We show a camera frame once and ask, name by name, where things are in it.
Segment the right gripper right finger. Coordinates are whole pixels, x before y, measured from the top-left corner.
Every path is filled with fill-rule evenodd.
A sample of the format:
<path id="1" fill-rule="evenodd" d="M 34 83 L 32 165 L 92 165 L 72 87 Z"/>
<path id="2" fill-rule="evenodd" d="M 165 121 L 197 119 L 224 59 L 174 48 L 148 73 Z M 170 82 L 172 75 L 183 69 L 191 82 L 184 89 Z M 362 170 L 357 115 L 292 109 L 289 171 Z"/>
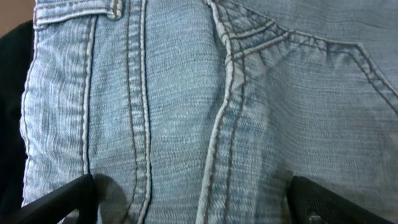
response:
<path id="1" fill-rule="evenodd" d="M 286 196 L 293 224 L 392 224 L 305 177 L 292 177 Z"/>

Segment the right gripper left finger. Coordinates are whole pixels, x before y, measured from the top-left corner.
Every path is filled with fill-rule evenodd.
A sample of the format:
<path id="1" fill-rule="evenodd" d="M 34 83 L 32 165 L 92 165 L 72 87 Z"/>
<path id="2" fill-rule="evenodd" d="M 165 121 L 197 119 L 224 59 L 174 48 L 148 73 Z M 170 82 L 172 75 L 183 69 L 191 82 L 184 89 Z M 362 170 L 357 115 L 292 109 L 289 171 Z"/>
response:
<path id="1" fill-rule="evenodd" d="M 9 224 L 58 223 L 74 210 L 78 210 L 77 223 L 96 222 L 97 194 L 90 174 L 22 207 L 9 216 Z"/>

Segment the light blue denim shorts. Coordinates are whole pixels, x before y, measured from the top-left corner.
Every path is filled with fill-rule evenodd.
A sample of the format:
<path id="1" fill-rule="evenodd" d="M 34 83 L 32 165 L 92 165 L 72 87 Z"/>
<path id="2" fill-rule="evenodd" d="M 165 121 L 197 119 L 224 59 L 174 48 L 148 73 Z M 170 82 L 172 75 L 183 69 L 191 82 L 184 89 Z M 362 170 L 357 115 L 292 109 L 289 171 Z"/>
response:
<path id="1" fill-rule="evenodd" d="M 286 223 L 304 176 L 397 221 L 397 2 L 37 0 L 23 203 L 99 223 Z"/>

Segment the black folded garment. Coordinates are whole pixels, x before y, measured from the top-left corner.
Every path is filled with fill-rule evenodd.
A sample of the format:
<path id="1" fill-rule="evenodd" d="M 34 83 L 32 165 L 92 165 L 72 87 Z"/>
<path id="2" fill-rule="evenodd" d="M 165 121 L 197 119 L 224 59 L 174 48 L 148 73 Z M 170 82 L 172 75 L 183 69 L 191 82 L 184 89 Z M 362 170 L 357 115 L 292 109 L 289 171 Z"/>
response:
<path id="1" fill-rule="evenodd" d="M 26 154 L 19 121 L 33 38 L 32 21 L 1 37 L 1 218 L 20 209 L 22 203 Z"/>

